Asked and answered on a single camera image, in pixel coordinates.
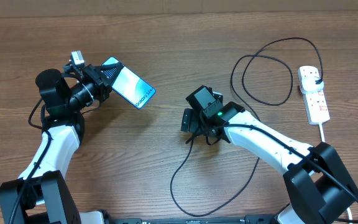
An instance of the wooden table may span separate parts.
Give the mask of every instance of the wooden table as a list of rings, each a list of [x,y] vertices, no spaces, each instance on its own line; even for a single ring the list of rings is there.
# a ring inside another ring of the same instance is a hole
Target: wooden table
[[[237,59],[286,37],[310,39],[321,52],[331,114],[324,125],[326,140],[358,186],[358,12],[0,19],[0,184],[17,178],[40,144],[40,131],[27,124],[40,98],[35,77],[48,68],[61,69],[72,50],[81,50],[94,65],[115,56],[157,94],[142,110],[112,95],[100,111],[86,115],[85,139],[66,178],[78,209],[103,208],[114,217],[188,217],[172,202],[169,190],[171,176],[189,150],[189,134],[180,132],[182,112],[189,107],[185,97],[207,85],[223,93],[224,102],[240,103],[229,87]],[[296,73],[302,65],[318,66],[313,48],[292,40],[263,54],[293,70],[288,102],[265,106],[250,99],[240,81],[246,61],[236,70],[235,88],[265,124],[316,145],[318,127],[307,123]],[[290,76],[279,63],[258,58],[246,85],[256,97],[279,102],[288,93]],[[255,160],[245,149],[225,142],[208,147],[197,139],[174,181],[178,203],[193,213],[216,208],[245,184]],[[211,217],[273,213],[288,202],[282,177],[261,162],[248,188]],[[358,206],[352,210],[358,217]]]

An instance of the white power strip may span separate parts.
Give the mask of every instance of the white power strip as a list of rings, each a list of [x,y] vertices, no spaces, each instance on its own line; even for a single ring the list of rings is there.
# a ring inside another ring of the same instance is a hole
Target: white power strip
[[[328,121],[330,117],[324,91],[320,90],[321,85],[315,84],[315,80],[319,79],[318,69],[312,66],[302,66],[298,70],[298,77],[309,124],[323,124]],[[315,91],[310,91],[313,85],[316,85]],[[304,86],[308,86],[309,90],[305,91]]]

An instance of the phone screen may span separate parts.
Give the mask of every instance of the phone screen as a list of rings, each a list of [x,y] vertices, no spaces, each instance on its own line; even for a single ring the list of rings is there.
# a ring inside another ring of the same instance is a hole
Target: phone screen
[[[111,65],[119,61],[114,57],[109,58],[103,65]],[[137,109],[141,109],[155,94],[155,89],[125,65],[112,84],[115,92],[124,97]]]

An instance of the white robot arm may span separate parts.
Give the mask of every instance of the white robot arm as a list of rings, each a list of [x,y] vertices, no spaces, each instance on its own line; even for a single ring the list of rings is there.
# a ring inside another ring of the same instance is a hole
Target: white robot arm
[[[49,133],[52,136],[52,142],[50,143],[49,149],[42,159],[42,162],[35,171],[32,177],[41,177],[48,171],[60,170],[63,178],[66,177],[68,164],[73,157],[74,152],[80,146],[80,139],[75,131],[74,126],[61,125],[50,128]],[[38,151],[35,153],[28,168],[22,172],[18,179],[23,178],[26,180],[31,170],[34,168],[35,163],[38,161],[42,152],[44,151],[48,142],[48,135],[44,132],[42,134],[42,142]]]
[[[278,133],[277,131],[255,119],[248,111],[236,114],[229,120],[228,123],[248,124],[261,128],[285,144],[293,147],[304,156],[309,155],[310,151],[308,149],[312,147],[309,144],[292,140]],[[227,127],[224,128],[224,132],[226,133],[226,136],[230,142],[253,152],[255,155],[259,156],[261,159],[271,165],[281,175],[288,171],[290,164],[297,164],[302,160],[302,158],[295,155],[294,153],[289,152],[288,149],[285,149],[272,138],[254,129]]]

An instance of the wood grain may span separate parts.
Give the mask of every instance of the wood grain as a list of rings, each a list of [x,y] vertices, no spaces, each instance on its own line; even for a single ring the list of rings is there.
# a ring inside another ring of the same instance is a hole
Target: wood grain
[[[357,10],[353,0],[0,0],[0,18]]]
[[[0,19],[0,184],[17,178],[40,144],[27,124],[39,99],[35,77],[61,68],[72,50],[88,63],[115,56],[157,90],[135,110],[112,95],[100,111],[86,115],[86,134],[67,173],[70,192],[82,212],[106,209],[114,217],[187,217],[173,204],[170,178],[185,158],[188,134],[180,132],[185,97],[200,85],[220,91],[224,101],[240,101],[229,87],[239,57],[285,37],[305,37],[324,63],[331,120],[327,142],[340,154],[358,186],[358,12],[278,12],[115,17]],[[296,70],[318,66],[307,43],[282,42],[264,54],[278,57],[294,72],[294,91],[282,106],[265,106],[235,88],[264,123],[287,136],[319,143],[318,127],[307,123]],[[289,73],[277,62],[255,59],[246,85],[256,97],[278,102],[288,93]],[[197,139],[188,163],[174,181],[178,203],[189,212],[207,212],[234,195],[248,179],[256,157],[220,142]],[[265,162],[248,188],[211,217],[277,212],[289,201],[282,177]],[[358,206],[352,206],[358,217]]]

